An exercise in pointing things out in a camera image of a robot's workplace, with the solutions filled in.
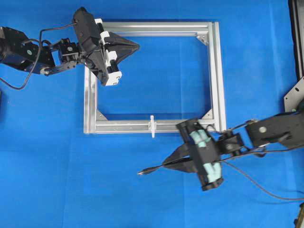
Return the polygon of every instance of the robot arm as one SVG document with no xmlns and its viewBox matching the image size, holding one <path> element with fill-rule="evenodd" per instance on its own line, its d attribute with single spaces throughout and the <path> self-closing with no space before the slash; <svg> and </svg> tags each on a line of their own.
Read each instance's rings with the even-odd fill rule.
<svg viewBox="0 0 304 228">
<path fill-rule="evenodd" d="M 29 39 L 21 31 L 0 27 L 0 63 L 17 70 L 46 76 L 85 64 L 103 86 L 118 84 L 122 77 L 118 63 L 138 50 L 139 45 L 112 32 L 104 31 L 101 19 L 96 22 L 93 15 L 83 7 L 76 11 L 72 22 L 71 26 L 74 26 L 78 43 L 64 38 L 51 44 L 48 41 Z M 52 52 L 55 51 L 58 51 L 59 66 L 55 65 L 52 56 Z"/>
<path fill-rule="evenodd" d="M 237 126 L 245 126 L 254 148 L 244 145 L 239 133 L 234 134 L 236 128 L 219 133 L 215 140 L 204 129 L 197 119 L 187 120 L 176 127 L 180 131 L 184 144 L 178 147 L 160 166 L 147 168 L 138 174 L 149 174 L 160 167 L 197 173 L 203 190 L 217 188 L 222 182 L 221 162 L 254 154 L 263 157 L 267 151 L 265 146 L 270 143 L 280 143 L 288 150 L 304 146 L 304 112 L 302 104 L 298 111 L 283 113 L 270 118 L 256 121 L 251 120 Z M 230 157 L 221 159 L 222 155 Z"/>
</svg>

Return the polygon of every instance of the screw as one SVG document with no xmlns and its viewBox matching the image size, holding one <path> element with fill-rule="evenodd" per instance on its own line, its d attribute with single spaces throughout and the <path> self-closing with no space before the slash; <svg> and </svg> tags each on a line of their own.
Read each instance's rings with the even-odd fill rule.
<svg viewBox="0 0 304 228">
<path fill-rule="evenodd" d="M 233 149 L 233 146 L 231 144 L 227 144 L 225 147 L 229 151 Z"/>
<path fill-rule="evenodd" d="M 261 133 L 265 133 L 265 132 L 267 131 L 267 128 L 265 128 L 265 127 L 260 127 L 258 130 L 259 130 Z"/>
</svg>

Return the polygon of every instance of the metal bracket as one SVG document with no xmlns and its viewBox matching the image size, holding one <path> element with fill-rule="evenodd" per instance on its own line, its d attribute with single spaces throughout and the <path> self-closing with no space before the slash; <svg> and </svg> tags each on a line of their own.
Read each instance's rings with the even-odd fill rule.
<svg viewBox="0 0 304 228">
<path fill-rule="evenodd" d="M 108 120 L 100 111 L 97 110 L 97 120 Z"/>
<path fill-rule="evenodd" d="M 213 119 L 213 110 L 210 109 L 202 118 L 202 120 L 212 120 Z"/>
<path fill-rule="evenodd" d="M 204 45 L 208 45 L 208 36 L 206 34 L 198 34 L 196 38 L 202 42 Z"/>
<path fill-rule="evenodd" d="M 295 86 L 284 96 L 285 112 L 295 112 L 299 103 L 304 99 L 304 79 L 295 84 Z"/>
</svg>

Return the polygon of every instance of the blue fabric surface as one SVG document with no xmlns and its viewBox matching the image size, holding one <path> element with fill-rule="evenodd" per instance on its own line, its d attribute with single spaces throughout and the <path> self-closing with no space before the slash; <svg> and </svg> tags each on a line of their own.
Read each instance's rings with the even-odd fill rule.
<svg viewBox="0 0 304 228">
<path fill-rule="evenodd" d="M 69 23 L 81 6 L 103 20 L 219 21 L 228 127 L 282 112 L 283 95 L 296 83 L 285 0 L 11 0 L 1 3 L 0 25 L 38 38 L 43 28 Z M 76 40 L 71 28 L 44 36 L 66 37 Z M 132 40 L 142 48 L 121 63 L 121 83 L 99 87 L 98 107 L 108 118 L 190 118 L 209 109 L 201 43 Z M 0 66 L 0 75 L 16 85 L 25 77 L 6 66 Z M 293 227 L 298 202 L 270 198 L 225 165 L 225 182 L 207 192 L 194 174 L 160 169 L 137 176 L 162 162 L 181 138 L 84 135 L 83 77 L 79 66 L 50 77 L 33 75 L 20 92 L 0 84 L 0 227 Z M 302 152 L 233 163 L 268 190 L 300 197 Z"/>
</svg>

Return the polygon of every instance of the white plastic clip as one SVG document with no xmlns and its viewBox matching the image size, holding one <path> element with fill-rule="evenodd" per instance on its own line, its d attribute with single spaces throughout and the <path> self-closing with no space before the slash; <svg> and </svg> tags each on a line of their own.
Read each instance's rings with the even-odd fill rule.
<svg viewBox="0 0 304 228">
<path fill-rule="evenodd" d="M 105 45 L 107 43 L 105 42 L 105 38 L 110 37 L 110 34 L 108 31 L 103 31 L 102 33 L 100 33 L 100 37 L 101 37 L 101 42 L 103 43 L 103 45 Z"/>
<path fill-rule="evenodd" d="M 148 129 L 152 133 L 152 138 L 155 137 L 156 125 L 157 125 L 157 123 L 156 123 L 156 121 L 154 121 L 154 115 L 150 115 L 150 121 L 149 121 L 149 124 L 148 124 Z"/>
</svg>

